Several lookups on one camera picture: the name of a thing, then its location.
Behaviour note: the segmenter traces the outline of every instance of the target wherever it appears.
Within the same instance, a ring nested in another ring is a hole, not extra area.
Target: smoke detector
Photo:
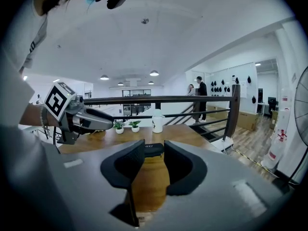
[[[149,19],[148,18],[144,18],[141,20],[142,24],[148,24],[149,23]]]

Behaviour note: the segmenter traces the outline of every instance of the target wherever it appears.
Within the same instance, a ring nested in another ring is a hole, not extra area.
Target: cardboard box
[[[211,106],[211,105],[206,106],[206,111],[214,111],[214,110],[225,110],[225,108]],[[206,115],[210,116],[210,117],[214,117],[217,120],[222,120],[222,119],[228,118],[228,112],[227,111],[218,112],[218,113],[210,113],[210,114],[206,114]]]
[[[239,117],[237,119],[237,126],[254,131],[259,115],[257,113],[241,112],[239,111]]]
[[[273,115],[271,116],[271,121],[270,121],[270,125],[269,125],[269,127],[271,129],[275,128],[275,125],[277,123],[277,119],[278,119],[278,111],[273,111]]]

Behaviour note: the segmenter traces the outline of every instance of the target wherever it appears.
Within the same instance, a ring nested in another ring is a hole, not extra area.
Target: small white pot
[[[121,128],[121,129],[116,129],[115,130],[117,134],[121,134],[124,132],[124,128]]]
[[[134,133],[136,133],[136,132],[138,132],[138,131],[140,130],[140,127],[137,127],[137,128],[131,128],[131,130],[132,130]]]

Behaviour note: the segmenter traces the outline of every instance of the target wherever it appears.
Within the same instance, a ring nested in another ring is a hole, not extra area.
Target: electric fan
[[[298,133],[303,142],[308,146],[308,67],[297,84],[294,114]]]

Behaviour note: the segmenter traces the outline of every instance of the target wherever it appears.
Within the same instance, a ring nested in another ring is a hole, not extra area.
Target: potted plant
[[[138,124],[141,123],[141,121],[131,121],[129,125],[131,126],[131,130],[136,133],[139,131],[140,127],[138,127]]]
[[[124,126],[125,124],[123,122],[115,122],[114,123],[114,128],[117,134],[121,134],[124,132]]]

